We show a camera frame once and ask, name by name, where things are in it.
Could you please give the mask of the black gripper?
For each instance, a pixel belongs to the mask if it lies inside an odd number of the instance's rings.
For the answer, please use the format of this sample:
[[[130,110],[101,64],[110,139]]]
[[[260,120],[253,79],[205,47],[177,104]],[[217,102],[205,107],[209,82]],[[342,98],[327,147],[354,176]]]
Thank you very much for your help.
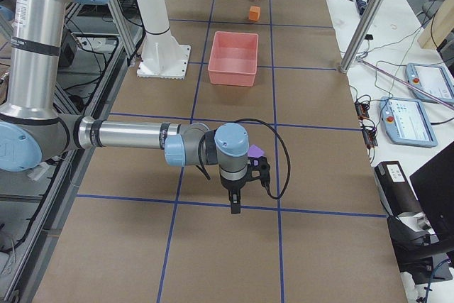
[[[243,182],[228,182],[226,185],[230,197],[232,214],[240,213],[240,191],[244,186],[245,184]]]

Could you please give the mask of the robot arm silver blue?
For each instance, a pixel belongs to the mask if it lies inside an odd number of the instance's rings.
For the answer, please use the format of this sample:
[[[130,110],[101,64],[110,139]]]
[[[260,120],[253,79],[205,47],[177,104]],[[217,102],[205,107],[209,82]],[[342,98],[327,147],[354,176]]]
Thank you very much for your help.
[[[16,0],[11,69],[1,105],[1,169],[20,172],[69,150],[94,147],[161,149],[169,165],[203,170],[218,165],[231,212],[240,212],[240,191],[252,168],[247,131],[237,123],[210,130],[202,123],[118,122],[59,114],[53,106],[65,9],[71,2]]]

